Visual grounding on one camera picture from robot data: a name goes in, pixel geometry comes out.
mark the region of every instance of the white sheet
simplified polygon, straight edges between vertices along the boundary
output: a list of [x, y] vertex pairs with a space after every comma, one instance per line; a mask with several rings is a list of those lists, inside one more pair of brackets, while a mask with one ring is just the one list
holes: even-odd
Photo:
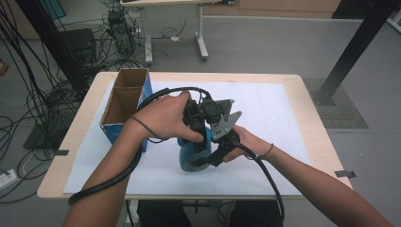
[[[292, 157], [310, 165], [305, 145], [282, 84], [239, 82], [152, 82], [153, 92], [165, 87], [197, 86], [208, 91], [214, 100], [233, 99], [232, 113], [242, 111], [237, 125], [275, 146]], [[91, 126], [80, 145], [64, 193], [80, 191], [111, 144], [99, 127], [111, 83], [99, 105]], [[217, 145], [212, 144], [212, 151]], [[209, 166], [201, 172], [184, 172], [179, 164], [180, 147], [176, 139], [161, 144], [148, 143], [138, 167], [133, 171], [127, 194], [138, 196], [263, 196], [274, 192], [260, 167], [239, 157], [218, 167]], [[272, 166], [265, 163], [283, 196], [301, 193]]]

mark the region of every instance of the forearm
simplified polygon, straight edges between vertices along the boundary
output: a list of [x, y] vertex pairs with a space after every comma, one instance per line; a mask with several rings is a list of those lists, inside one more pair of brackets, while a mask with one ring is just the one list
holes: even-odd
[[274, 148], [265, 159], [337, 225], [391, 226], [354, 190], [279, 148]]
[[[105, 158], [82, 189], [104, 183], [118, 175], [132, 161], [145, 138], [142, 126], [129, 120]], [[115, 226], [124, 202], [129, 178], [83, 198], [71, 207], [64, 226]]]

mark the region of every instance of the table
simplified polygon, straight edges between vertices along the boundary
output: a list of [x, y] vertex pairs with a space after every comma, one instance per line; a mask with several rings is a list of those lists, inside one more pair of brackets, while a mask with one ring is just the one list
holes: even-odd
[[[83, 100], [60, 149], [69, 150], [68, 155], [56, 156], [39, 187], [38, 195], [47, 199], [67, 199], [62, 190], [68, 179], [77, 150], [82, 142], [107, 86], [115, 80], [116, 72], [97, 74], [87, 96]], [[298, 122], [305, 148], [312, 166], [335, 177], [335, 171], [343, 170], [339, 157], [311, 101], [302, 79], [296, 75], [270, 74], [217, 74], [217, 73], [164, 73], [151, 72], [152, 81], [237, 81], [256, 83], [281, 83]], [[347, 178], [339, 180], [352, 187]]]
[[203, 7], [204, 3], [216, 3], [220, 0], [139, 0], [132, 2], [121, 2], [121, 6], [125, 8], [137, 8], [139, 10], [142, 22], [142, 30], [144, 34], [145, 40], [145, 61], [147, 65], [151, 65], [153, 62], [152, 56], [152, 48], [151, 48], [151, 38], [148, 34], [148, 25], [147, 25], [147, 15], [145, 11], [145, 7], [148, 6], [162, 6], [162, 5], [177, 5], [177, 4], [197, 4], [198, 5], [198, 31], [196, 32], [196, 37], [198, 41], [198, 45], [200, 48], [200, 55], [206, 61], [209, 58], [209, 54], [207, 53], [206, 45], [204, 44], [203, 36], [202, 36], [202, 28], [203, 28]]

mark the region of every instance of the white desk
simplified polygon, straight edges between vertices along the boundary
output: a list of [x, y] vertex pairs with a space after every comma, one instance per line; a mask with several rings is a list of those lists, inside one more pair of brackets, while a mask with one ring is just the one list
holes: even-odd
[[153, 63], [153, 55], [151, 48], [151, 38], [148, 34], [148, 20], [147, 14], [145, 11], [145, 7], [148, 6], [161, 6], [161, 5], [178, 5], [178, 4], [197, 4], [198, 5], [198, 31], [196, 32], [196, 38], [198, 41], [198, 45], [200, 48], [200, 55], [206, 61], [209, 58], [209, 54], [207, 53], [206, 45], [204, 44], [203, 36], [202, 36], [202, 28], [203, 28], [203, 7], [204, 3], [216, 3], [220, 0], [139, 0], [123, 3], [121, 2], [121, 6], [125, 8], [137, 8], [141, 15], [142, 21], [142, 29], [145, 40], [145, 61], [147, 65], [151, 65]]

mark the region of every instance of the power strip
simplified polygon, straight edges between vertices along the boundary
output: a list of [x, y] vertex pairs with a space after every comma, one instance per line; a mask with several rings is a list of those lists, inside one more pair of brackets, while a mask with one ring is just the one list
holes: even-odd
[[9, 175], [3, 173], [2, 175], [0, 175], [0, 191], [12, 185], [15, 182], [18, 182], [19, 180], [15, 175], [14, 169], [9, 170], [8, 174]]

